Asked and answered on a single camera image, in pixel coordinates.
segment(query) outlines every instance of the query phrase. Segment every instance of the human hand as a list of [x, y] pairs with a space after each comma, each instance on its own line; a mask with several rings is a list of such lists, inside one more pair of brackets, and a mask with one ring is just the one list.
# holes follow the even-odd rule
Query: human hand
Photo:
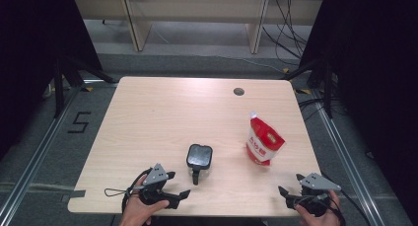
[[[331, 207], [334, 209], [339, 209], [339, 198], [337, 194], [333, 191], [329, 191], [329, 195], [331, 196]], [[298, 213], [302, 216], [303, 220], [301, 220], [301, 225], [304, 226], [339, 226], [340, 221], [335, 215], [334, 212], [332, 212], [330, 209], [327, 209], [325, 213], [320, 217], [314, 217], [311, 215], [307, 210], [297, 204], [295, 205], [295, 209], [298, 211]]]
[[[145, 178], [147, 178], [147, 175], [142, 176], [138, 182], [136, 182], [135, 186], [141, 186]], [[131, 193], [119, 226], [142, 226], [144, 223], [150, 225], [151, 216], [170, 204], [168, 200], [161, 200], [155, 204], [146, 205], [138, 197], [138, 191], [139, 190], [136, 190]]]

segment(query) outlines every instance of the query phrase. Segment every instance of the light wood table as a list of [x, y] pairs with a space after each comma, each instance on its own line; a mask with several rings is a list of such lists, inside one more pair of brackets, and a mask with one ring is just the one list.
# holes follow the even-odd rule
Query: light wood table
[[[234, 93], [244, 90], [242, 96]], [[271, 166], [252, 163], [245, 152], [249, 113], [256, 111], [287, 144]], [[213, 148], [208, 178], [192, 183], [186, 165], [191, 144]], [[124, 77], [111, 100], [75, 190], [71, 212], [120, 213], [126, 189], [144, 170], [161, 163], [175, 172], [163, 188], [178, 194], [191, 189], [178, 209], [158, 215], [295, 216], [278, 186], [299, 194], [296, 174], [319, 173], [318, 164], [288, 81]]]

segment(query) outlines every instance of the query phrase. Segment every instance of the floor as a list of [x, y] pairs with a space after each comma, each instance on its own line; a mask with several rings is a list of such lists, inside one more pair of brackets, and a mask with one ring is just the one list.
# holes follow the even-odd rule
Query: floor
[[[286, 63], [298, 63], [295, 55], [285, 51], [283, 48], [276, 48], [276, 45], [269, 39], [266, 33], [263, 33], [257, 54], [249, 52], [248, 41], [244, 25], [238, 24], [208, 24], [208, 23], [181, 23], [181, 22], [159, 22], [154, 23], [150, 34], [147, 38], [144, 50], [136, 52], [133, 50], [132, 40], [127, 30], [126, 24], [119, 21], [85, 21], [90, 36], [94, 43], [95, 49], [99, 55], [103, 55], [102, 62], [113, 61], [105, 55], [115, 55], [115, 59], [120, 59], [123, 55], [130, 55], [129, 59], [138, 57], [147, 57], [153, 55], [166, 55], [167, 57], [195, 57], [196, 59], [219, 59], [220, 62], [228, 60], [230, 62], [244, 62], [254, 64], [266, 69], [277, 69], [276, 66], [268, 62], [281, 62], [281, 67], [292, 66]], [[265, 26], [265, 29], [274, 37], [279, 35], [279, 28], [276, 25]], [[295, 32], [304, 39], [308, 39], [311, 27], [294, 27]], [[288, 47], [296, 55], [299, 54], [295, 42], [291, 39], [280, 39], [280, 42]], [[301, 79], [294, 83], [296, 89], [303, 90], [305, 79]], [[67, 99], [71, 99], [73, 91], [68, 90]], [[86, 93], [81, 92], [76, 98], [73, 110], [94, 109], [99, 110], [95, 120], [89, 123], [92, 128], [99, 128], [105, 107], [99, 105], [101, 102], [109, 102], [114, 87], [108, 86], [95, 90], [94, 98], [87, 97]], [[310, 99], [312, 96], [297, 95], [298, 101]], [[9, 155], [0, 163], [0, 200], [5, 202], [9, 193], [13, 190], [15, 183], [22, 178], [22, 174], [39, 143], [43, 141], [42, 133], [47, 133], [48, 129], [54, 125], [51, 123], [50, 114], [53, 113], [54, 102], [45, 99], [44, 104], [39, 107], [39, 115], [34, 117], [32, 127], [28, 127], [25, 138], [22, 139], [20, 146], [26, 148], [12, 148]], [[363, 203], [363, 207], [368, 208], [377, 206], [377, 213], [371, 213], [372, 225], [412, 225], [405, 215], [401, 205], [397, 201], [395, 195], [391, 192], [390, 186], [384, 180], [384, 176], [379, 167], [374, 164], [373, 160], [368, 158], [364, 153], [367, 147], [364, 146], [360, 137], [357, 136], [355, 126], [350, 121], [349, 116], [344, 114], [341, 106], [335, 106], [334, 111], [337, 114], [332, 126], [337, 127], [337, 133], [341, 136], [342, 145], [348, 146], [352, 160], [345, 158], [344, 153], [338, 150], [338, 139], [329, 138], [326, 124], [329, 120], [323, 115], [321, 107], [309, 107], [304, 110], [304, 118], [306, 120], [307, 129], [313, 143], [315, 154], [318, 158], [319, 165], [327, 173], [333, 176], [337, 183], [341, 183], [347, 188], [348, 196], [353, 198], [357, 204]], [[73, 121], [72, 118], [63, 117], [65, 122]], [[20, 206], [10, 222], [2, 225], [117, 225], [120, 215], [79, 215], [71, 214], [66, 210], [66, 203], [70, 196], [74, 183], [77, 181], [76, 176], [69, 175], [66, 168], [76, 168], [81, 171], [83, 165], [75, 165], [75, 159], [81, 159], [89, 153], [89, 148], [82, 148], [82, 143], [91, 143], [94, 141], [95, 134], [82, 140], [60, 139], [60, 131], [52, 136], [56, 146], [71, 146], [71, 149], [51, 148], [49, 152], [40, 160], [39, 167], [36, 169], [38, 173], [31, 181], [33, 181], [26, 190], [28, 194], [18, 202]], [[354, 163], [354, 166], [360, 176], [356, 179], [351, 176], [345, 169], [344, 162]], [[373, 201], [363, 201], [361, 194], [361, 186], [356, 186], [356, 181], [360, 180], [360, 185], [364, 184], [366, 190], [372, 196]], [[345, 195], [339, 195], [342, 200], [342, 208], [348, 225], [367, 225], [360, 213], [355, 209], [353, 204]], [[263, 219], [267, 225], [298, 225], [299, 219]]]

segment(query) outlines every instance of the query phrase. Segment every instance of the table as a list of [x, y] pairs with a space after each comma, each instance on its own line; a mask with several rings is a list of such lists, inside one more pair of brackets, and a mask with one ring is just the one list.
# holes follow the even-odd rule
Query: table
[[[236, 88], [244, 90], [238, 96]], [[249, 113], [273, 126], [287, 141], [271, 166], [252, 163], [245, 152]], [[186, 166], [191, 144], [209, 145], [208, 178], [192, 183]], [[126, 189], [144, 170], [161, 163], [175, 178], [165, 192], [191, 189], [178, 209], [158, 215], [295, 216], [278, 186], [299, 194], [296, 174], [319, 173], [293, 89], [288, 81], [124, 77], [110, 102], [68, 209], [76, 213], [120, 213]]]

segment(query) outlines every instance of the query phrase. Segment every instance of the red bag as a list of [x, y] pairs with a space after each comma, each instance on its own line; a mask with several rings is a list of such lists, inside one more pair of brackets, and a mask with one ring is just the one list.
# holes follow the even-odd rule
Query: red bag
[[251, 113], [250, 125], [246, 153], [254, 163], [268, 166], [285, 140], [256, 113]]

